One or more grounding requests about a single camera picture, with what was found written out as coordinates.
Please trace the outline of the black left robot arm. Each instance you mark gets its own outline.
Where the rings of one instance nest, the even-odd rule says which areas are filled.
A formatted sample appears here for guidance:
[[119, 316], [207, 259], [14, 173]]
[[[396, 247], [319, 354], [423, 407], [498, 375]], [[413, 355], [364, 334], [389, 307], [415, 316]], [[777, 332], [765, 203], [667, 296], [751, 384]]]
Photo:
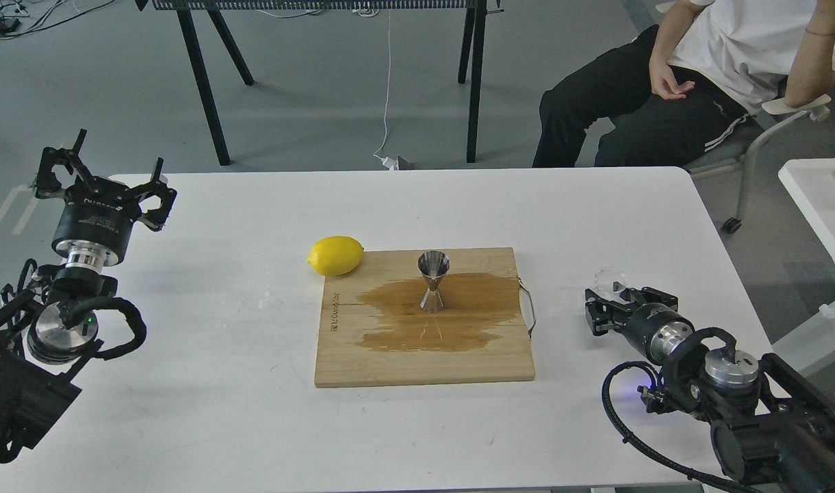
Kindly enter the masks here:
[[42, 151], [37, 199], [64, 200], [51, 246], [60, 265], [27, 260], [0, 308], [0, 463], [33, 449], [80, 394], [73, 383], [90, 359], [119, 358], [146, 340], [133, 303], [103, 275], [126, 255], [133, 225], [160, 231], [177, 193], [158, 159], [135, 187], [93, 175], [79, 158], [86, 131], [70, 149]]

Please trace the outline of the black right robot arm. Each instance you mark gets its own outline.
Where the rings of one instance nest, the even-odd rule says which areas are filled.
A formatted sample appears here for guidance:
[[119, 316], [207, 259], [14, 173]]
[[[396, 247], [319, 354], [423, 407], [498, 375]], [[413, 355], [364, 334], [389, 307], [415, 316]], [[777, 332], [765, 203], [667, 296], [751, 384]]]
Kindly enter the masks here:
[[[792, 492], [835, 492], [835, 406], [780, 356], [754, 357], [718, 327], [696, 329], [678, 313], [678, 299], [655, 288], [617, 285], [616, 299], [586, 290], [584, 312], [595, 336], [623, 335], [642, 361], [606, 375], [606, 417], [625, 443], [678, 473], [728, 492], [777, 483]], [[619, 418], [611, 400], [615, 375], [646, 372], [639, 387], [646, 412], [684, 412], [710, 425], [722, 477], [665, 457]]]

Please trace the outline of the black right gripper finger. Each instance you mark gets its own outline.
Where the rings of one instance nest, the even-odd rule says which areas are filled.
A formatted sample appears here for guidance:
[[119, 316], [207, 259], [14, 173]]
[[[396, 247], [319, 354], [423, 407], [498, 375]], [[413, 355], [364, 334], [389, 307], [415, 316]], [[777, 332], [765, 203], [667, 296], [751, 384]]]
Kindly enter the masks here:
[[630, 322], [640, 307], [637, 297], [640, 297], [640, 294], [636, 288], [624, 288], [619, 296], [620, 301], [603, 299], [598, 293], [587, 288], [584, 291], [584, 316], [591, 333], [601, 336], [614, 330], [626, 337], [640, 338], [639, 328]]
[[678, 298], [656, 288], [626, 288], [623, 297], [627, 300], [626, 313], [629, 316], [653, 316], [662, 312], [677, 312]]

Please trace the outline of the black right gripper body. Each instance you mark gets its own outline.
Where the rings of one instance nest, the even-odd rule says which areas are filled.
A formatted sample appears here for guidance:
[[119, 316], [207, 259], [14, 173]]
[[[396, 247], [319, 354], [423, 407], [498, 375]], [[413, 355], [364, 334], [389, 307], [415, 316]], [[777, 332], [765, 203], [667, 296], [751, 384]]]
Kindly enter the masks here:
[[648, 303], [627, 319], [619, 333], [651, 363], [664, 363], [694, 334], [692, 323], [662, 303]]

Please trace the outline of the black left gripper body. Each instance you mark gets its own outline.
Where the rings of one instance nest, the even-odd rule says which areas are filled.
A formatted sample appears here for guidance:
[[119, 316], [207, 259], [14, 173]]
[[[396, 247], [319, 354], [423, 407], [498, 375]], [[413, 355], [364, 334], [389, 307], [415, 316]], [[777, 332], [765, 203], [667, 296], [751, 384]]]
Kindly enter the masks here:
[[81, 187], [67, 188], [63, 194], [63, 214], [51, 241], [52, 249], [66, 257], [71, 247], [91, 243], [101, 250], [105, 266], [124, 261], [133, 224], [142, 210], [135, 199], [117, 202], [117, 197], [125, 197], [124, 191], [103, 193], [93, 199]]

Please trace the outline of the person's right hand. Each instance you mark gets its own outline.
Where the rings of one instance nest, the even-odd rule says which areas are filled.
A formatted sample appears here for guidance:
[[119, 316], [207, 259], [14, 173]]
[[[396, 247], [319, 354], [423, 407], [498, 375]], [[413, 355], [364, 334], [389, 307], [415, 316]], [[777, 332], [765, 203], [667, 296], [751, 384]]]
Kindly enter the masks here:
[[650, 88], [652, 93], [664, 100], [674, 101], [687, 97], [695, 87], [694, 81], [678, 82], [672, 68], [662, 58], [650, 57]]

